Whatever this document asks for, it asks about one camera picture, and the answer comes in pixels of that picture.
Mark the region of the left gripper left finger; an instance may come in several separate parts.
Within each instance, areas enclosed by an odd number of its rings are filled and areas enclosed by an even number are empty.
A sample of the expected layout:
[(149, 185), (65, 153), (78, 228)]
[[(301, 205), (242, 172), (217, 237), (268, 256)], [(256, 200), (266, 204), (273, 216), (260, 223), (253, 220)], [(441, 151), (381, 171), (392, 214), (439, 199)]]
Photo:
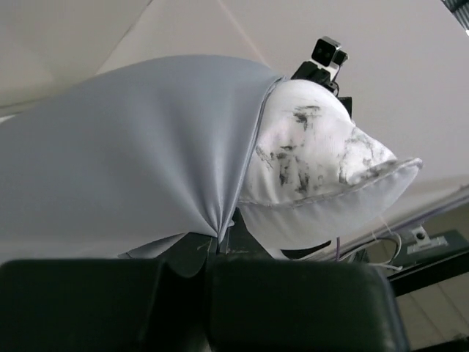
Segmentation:
[(1, 265), (3, 351), (208, 351), (204, 272), (213, 238), (188, 234), (155, 259)]

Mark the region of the white pillow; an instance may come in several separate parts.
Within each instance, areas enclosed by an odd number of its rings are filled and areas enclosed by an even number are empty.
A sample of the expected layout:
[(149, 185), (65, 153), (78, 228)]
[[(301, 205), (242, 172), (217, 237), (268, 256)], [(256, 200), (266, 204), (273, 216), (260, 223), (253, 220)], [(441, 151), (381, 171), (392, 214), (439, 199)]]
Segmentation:
[(414, 181), (419, 158), (397, 158), (339, 100), (305, 80), (269, 94), (238, 206), (267, 250), (351, 240)]

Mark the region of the grey pillowcase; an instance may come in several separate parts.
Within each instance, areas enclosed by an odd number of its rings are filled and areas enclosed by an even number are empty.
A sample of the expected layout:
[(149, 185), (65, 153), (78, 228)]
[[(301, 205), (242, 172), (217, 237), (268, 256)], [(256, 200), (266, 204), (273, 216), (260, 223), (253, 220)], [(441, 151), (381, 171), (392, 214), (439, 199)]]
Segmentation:
[(1, 260), (115, 258), (224, 238), (280, 74), (169, 56), (95, 76), (1, 123)]

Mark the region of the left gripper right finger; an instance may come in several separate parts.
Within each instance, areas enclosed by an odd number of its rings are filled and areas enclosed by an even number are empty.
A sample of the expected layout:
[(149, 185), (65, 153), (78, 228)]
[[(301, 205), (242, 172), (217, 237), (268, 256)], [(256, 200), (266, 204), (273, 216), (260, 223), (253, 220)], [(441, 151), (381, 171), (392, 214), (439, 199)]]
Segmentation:
[(208, 274), (215, 351), (408, 351), (393, 289), (364, 264), (270, 258), (234, 214)]

